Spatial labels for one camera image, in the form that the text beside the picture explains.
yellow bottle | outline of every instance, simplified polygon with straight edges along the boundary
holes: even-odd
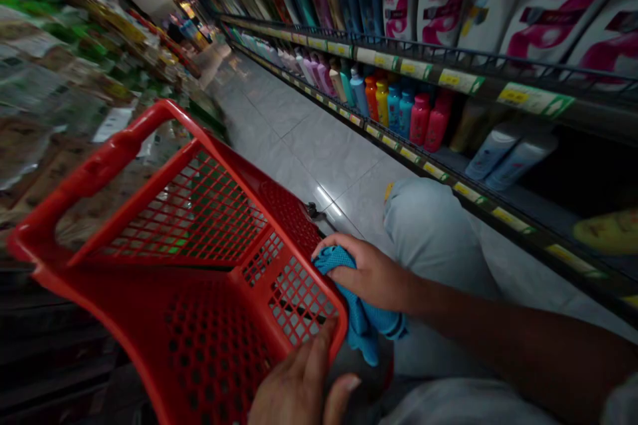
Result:
[[[377,81],[376,98],[377,111],[379,112],[379,123],[387,128],[387,80]]]
[[[638,254],[638,208],[579,221],[574,237],[603,254]]]

supermarket shelf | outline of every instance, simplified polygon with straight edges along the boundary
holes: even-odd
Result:
[[[622,258],[600,256],[577,244],[570,236],[570,229],[578,218],[570,212],[517,185],[504,193],[492,191],[484,183],[465,176],[463,171],[468,160],[462,155],[447,148],[427,153],[338,100],[328,98],[301,77],[264,60],[237,41],[230,40],[229,44],[297,88],[418,176],[450,186],[470,213],[638,327],[638,278],[632,279],[625,273],[629,264],[624,264]]]
[[[606,78],[626,82],[622,90],[608,92],[596,89],[601,84],[601,72],[592,70],[227,14],[218,18],[262,35],[372,64],[638,147],[638,78],[605,73]],[[485,63],[473,66],[474,58],[483,58]],[[512,61],[535,68],[540,75],[525,76],[523,69],[511,67]],[[591,79],[570,80],[577,77]]]

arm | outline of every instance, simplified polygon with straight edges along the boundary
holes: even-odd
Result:
[[[636,346],[604,329],[420,278],[351,236],[333,234],[315,254],[337,244],[357,269],[334,269],[335,282],[376,307],[418,317],[566,422],[598,422],[609,393],[638,371]]]

blue cloth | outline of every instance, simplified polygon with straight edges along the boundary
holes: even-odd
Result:
[[[313,264],[324,275],[339,266],[357,268],[352,256],[341,246],[323,248]],[[346,341],[353,350],[363,353],[368,364],[376,367],[379,365],[378,334],[382,333],[390,340],[400,339],[407,334],[407,319],[402,313],[372,307],[339,284],[337,288],[348,303]]]

pink bottle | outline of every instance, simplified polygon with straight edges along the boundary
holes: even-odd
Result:
[[[410,141],[417,146],[422,146],[425,141],[429,117],[430,95],[428,93],[419,93],[414,98],[414,105],[410,115]]]
[[[430,120],[427,123],[427,133],[423,143],[425,151],[434,153],[441,147],[447,122],[450,120],[452,101],[454,101],[454,92],[440,88],[434,109],[430,112]]]

